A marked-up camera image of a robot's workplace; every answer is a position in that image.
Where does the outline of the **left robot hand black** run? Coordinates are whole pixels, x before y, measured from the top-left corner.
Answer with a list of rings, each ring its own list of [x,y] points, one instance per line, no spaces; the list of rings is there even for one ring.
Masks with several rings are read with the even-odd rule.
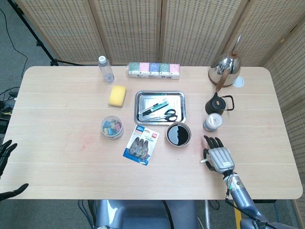
[[[7,142],[0,145],[0,176],[3,175],[4,169],[7,165],[8,159],[12,153],[12,151],[17,147],[17,143],[12,143],[12,140],[8,140]],[[3,192],[0,194],[0,200],[6,200],[9,198],[13,198],[19,194],[21,194],[27,187],[28,183],[21,185],[18,189],[8,192]]]

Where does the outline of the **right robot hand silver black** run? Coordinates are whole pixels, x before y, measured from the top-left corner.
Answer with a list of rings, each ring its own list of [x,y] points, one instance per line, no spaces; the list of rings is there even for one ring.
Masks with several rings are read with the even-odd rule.
[[[203,150],[203,159],[208,169],[224,177],[230,176],[234,172],[235,163],[229,150],[224,147],[219,138],[206,135],[203,137],[209,146]]]

